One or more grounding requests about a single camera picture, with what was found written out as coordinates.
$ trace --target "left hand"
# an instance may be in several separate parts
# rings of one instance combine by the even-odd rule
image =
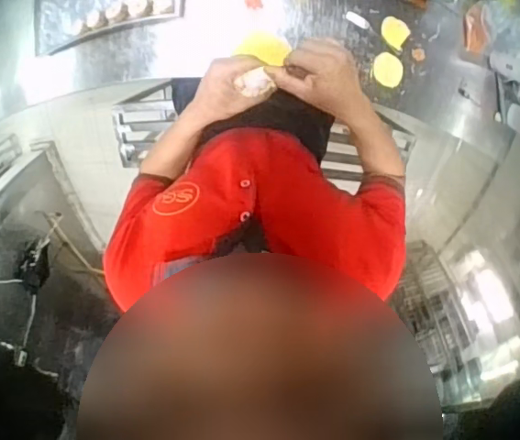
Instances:
[[[198,86],[196,96],[184,112],[206,127],[266,101],[272,90],[260,96],[246,97],[233,83],[243,73],[264,65],[262,61],[248,55],[214,60]]]

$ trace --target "stainless steel counter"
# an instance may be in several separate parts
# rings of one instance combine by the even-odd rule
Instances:
[[[265,30],[285,36],[293,46],[310,36],[344,41],[360,61],[364,90],[374,102],[482,145],[484,123],[493,122],[497,109],[496,83],[485,67],[460,57],[460,3],[429,2],[427,11],[421,11],[400,0],[264,0],[264,9],[252,13],[242,0],[187,0],[183,18],[122,29],[37,58],[33,0],[0,0],[0,118],[110,84],[201,76],[212,59],[230,55],[251,30]],[[384,46],[344,19],[349,10],[362,13],[375,28],[384,17],[394,15],[412,29],[404,45],[400,87],[385,89],[371,78],[373,58]],[[425,49],[424,62],[413,60],[414,47]],[[458,93],[462,83],[475,103]],[[509,145],[511,132],[500,125],[492,127],[488,136],[494,132]]]

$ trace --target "printed logo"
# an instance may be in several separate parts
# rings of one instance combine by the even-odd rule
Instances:
[[[174,184],[156,197],[153,203],[153,212],[158,215],[176,215],[192,207],[201,190],[197,184],[181,181]]]

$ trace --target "red uniform shirt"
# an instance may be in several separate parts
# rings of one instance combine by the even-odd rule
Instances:
[[[404,264],[404,192],[384,177],[358,194],[336,188],[283,132],[234,129],[213,138],[174,183],[138,176],[105,251],[106,282],[126,311],[171,262],[212,257],[251,218],[270,252],[340,270],[385,299]]]

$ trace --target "stainless steel surface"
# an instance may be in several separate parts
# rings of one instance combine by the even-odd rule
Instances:
[[[171,0],[171,9],[163,14],[147,15],[127,19],[118,23],[107,23],[104,27],[88,30],[80,36],[72,33],[76,21],[85,22],[93,12],[106,11],[116,0],[36,0],[36,53],[38,55],[53,55],[56,52],[69,49],[90,39],[101,38],[106,33],[118,32],[121,29],[131,29],[140,26],[151,26],[179,17],[183,12],[183,0]]]
[[[493,74],[460,57],[463,33],[459,4],[464,2],[451,8],[429,2],[423,13],[399,0],[383,4],[378,0],[333,4],[266,0],[265,10],[252,14],[239,0],[189,0],[183,18],[109,33],[37,58],[33,56],[33,3],[0,0],[0,88],[4,96],[0,116],[114,83],[202,76],[212,59],[230,55],[251,30],[285,36],[293,46],[311,36],[342,40],[358,56],[364,90],[375,102],[458,138],[474,131],[474,120],[493,121],[497,110]],[[381,13],[369,13],[372,9]],[[399,88],[384,89],[370,78],[373,58],[384,45],[345,20],[349,10],[360,11],[375,28],[383,17],[396,15],[413,30],[404,47],[405,76]],[[2,17],[9,17],[7,24]],[[426,62],[418,64],[412,59],[410,49],[415,45],[425,49]],[[462,80],[481,107],[458,94]]]

